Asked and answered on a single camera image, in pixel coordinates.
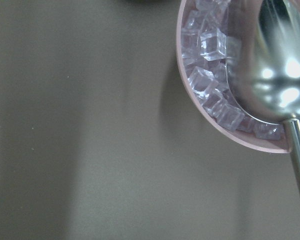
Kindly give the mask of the clear ice cubes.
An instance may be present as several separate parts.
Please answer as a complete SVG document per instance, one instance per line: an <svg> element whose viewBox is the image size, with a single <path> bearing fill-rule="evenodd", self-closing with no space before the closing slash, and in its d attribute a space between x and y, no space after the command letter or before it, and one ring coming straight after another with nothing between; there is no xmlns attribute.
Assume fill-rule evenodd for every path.
<svg viewBox="0 0 300 240"><path fill-rule="evenodd" d="M253 134L277 141L282 125L262 123L248 116L235 102L227 83L226 43L228 0L189 0L180 30L181 56L188 84L200 107L218 126L230 132Z"/></svg>

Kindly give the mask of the pink bowl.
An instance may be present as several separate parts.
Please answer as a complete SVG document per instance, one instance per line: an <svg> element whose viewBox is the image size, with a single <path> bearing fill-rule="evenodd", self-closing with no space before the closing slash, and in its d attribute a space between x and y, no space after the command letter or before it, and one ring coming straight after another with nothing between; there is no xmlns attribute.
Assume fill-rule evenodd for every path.
<svg viewBox="0 0 300 240"><path fill-rule="evenodd" d="M255 150L259 150L262 152L278 153L278 154L289 153L290 151L289 151L288 142L286 139L286 133L285 133L284 126L282 124L272 124L272 125L281 125L283 127L284 136L281 140L260 139L260 138L255 137L251 133L245 133L245 132L238 131L238 130L235 132L231 132L231 131L228 131L228 130L218 126L216 124L216 122L214 122L214 120L201 108L200 103L196 99L194 93L191 90L191 87L189 86L186 71L185 71L185 68L183 65L182 52L181 52L181 27L182 27L182 23L183 23L183 14L186 12L186 10L188 10L190 8L188 1L189 0L184 0L180 4L180 10L179 10L178 20L177 20L176 49L177 49L177 62L178 62L181 79L183 81L184 87L185 87L186 91L188 92L191 100L193 101L193 103L195 104L197 109L201 112L201 114L213 125L214 128L216 128L222 134L224 134L228 138L234 140L235 142L237 142L243 146L246 146L246 147L249 147L249 148L252 148ZM229 35L228 35L228 38L229 39L226 41L225 65L226 65L226 61L227 61L227 45L228 44L237 45L239 43L237 40L235 40L233 37L231 37Z"/></svg>

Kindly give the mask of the metal ice scoop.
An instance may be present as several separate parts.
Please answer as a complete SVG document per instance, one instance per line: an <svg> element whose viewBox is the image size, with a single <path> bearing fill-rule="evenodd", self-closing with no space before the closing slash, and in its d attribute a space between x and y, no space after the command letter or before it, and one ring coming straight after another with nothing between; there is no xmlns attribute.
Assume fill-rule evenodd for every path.
<svg viewBox="0 0 300 240"><path fill-rule="evenodd" d="M283 125L300 194L300 0L232 0L227 82L252 118Z"/></svg>

